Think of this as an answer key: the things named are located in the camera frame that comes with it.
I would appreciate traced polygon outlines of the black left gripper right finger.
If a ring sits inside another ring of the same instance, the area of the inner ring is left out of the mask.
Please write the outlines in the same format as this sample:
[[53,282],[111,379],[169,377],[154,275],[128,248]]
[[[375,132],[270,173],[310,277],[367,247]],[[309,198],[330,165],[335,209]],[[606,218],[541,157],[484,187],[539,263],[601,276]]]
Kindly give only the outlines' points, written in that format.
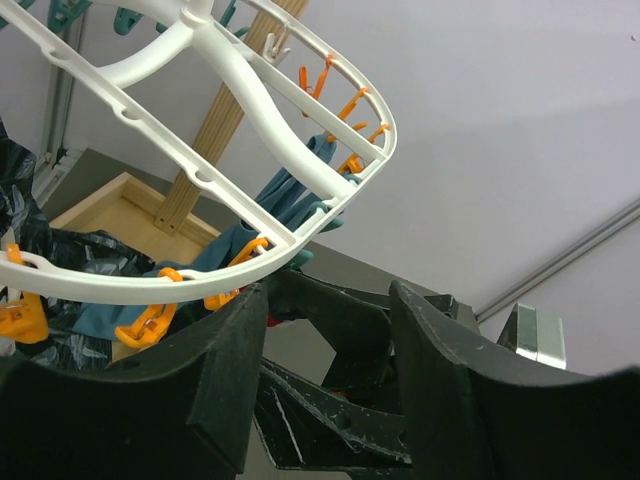
[[418,479],[635,479],[639,370],[535,362],[389,288],[406,440]]

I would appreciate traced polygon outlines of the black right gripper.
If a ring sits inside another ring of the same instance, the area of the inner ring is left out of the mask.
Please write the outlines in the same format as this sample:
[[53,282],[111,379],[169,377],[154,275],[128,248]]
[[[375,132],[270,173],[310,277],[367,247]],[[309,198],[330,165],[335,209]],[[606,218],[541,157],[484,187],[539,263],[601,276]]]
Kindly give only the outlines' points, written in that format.
[[[306,319],[335,352],[322,386],[370,395],[396,380],[385,294],[326,282],[301,271],[267,279],[270,313]],[[424,295],[444,315],[478,330],[473,310],[451,294]],[[404,417],[350,402],[279,364],[261,362],[254,410],[259,437],[282,470],[409,470]]]

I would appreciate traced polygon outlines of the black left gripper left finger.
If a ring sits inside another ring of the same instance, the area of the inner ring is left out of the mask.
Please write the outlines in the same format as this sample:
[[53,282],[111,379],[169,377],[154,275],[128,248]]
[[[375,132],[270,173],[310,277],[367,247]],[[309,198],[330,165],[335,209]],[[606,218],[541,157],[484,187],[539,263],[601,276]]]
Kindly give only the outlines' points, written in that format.
[[5,479],[232,479],[244,471],[267,290],[103,371],[1,362]]

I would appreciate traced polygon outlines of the teal blue garment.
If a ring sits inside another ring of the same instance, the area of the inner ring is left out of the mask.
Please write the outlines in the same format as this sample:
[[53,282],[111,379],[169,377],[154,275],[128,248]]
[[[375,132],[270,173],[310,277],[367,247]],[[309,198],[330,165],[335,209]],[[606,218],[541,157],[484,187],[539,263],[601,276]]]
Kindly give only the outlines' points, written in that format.
[[[305,194],[304,191],[305,187],[282,168],[260,191],[255,201],[289,230],[294,231],[312,214],[312,209],[319,205],[316,195]],[[81,265],[81,270],[100,275],[134,277],[154,276],[164,267],[214,271],[229,266],[232,258],[256,236],[257,232],[248,223],[238,221],[207,245],[190,264],[169,260],[156,263],[126,245],[115,243],[110,247],[99,243],[85,249],[87,259]],[[115,328],[131,325],[144,309],[143,305],[83,303],[71,331],[112,341],[116,338]]]

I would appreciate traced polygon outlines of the teal clothes clip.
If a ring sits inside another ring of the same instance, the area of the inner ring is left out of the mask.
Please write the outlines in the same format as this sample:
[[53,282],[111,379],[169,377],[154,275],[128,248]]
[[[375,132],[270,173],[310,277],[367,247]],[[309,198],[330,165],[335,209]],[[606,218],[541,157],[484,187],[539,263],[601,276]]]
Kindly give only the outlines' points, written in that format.
[[314,258],[314,253],[307,249],[300,250],[287,264],[291,270],[301,271],[302,268]]

